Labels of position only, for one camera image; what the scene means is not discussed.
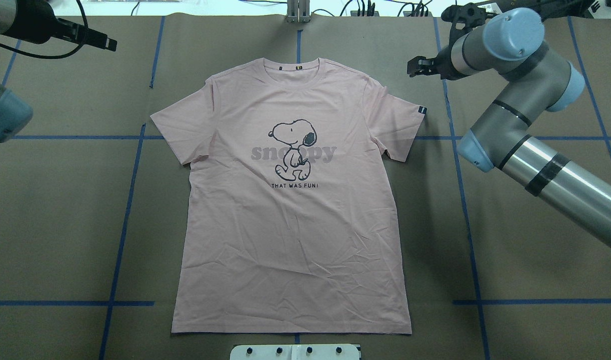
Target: cartoon dog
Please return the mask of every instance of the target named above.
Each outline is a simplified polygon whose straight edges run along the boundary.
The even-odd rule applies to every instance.
[[[267,136],[290,146],[283,157],[283,166],[278,164],[274,168],[276,175],[288,182],[306,180],[310,176],[310,161],[303,158],[299,148],[310,147],[317,142],[317,132],[312,123],[302,118],[290,123],[281,122],[274,125]]]

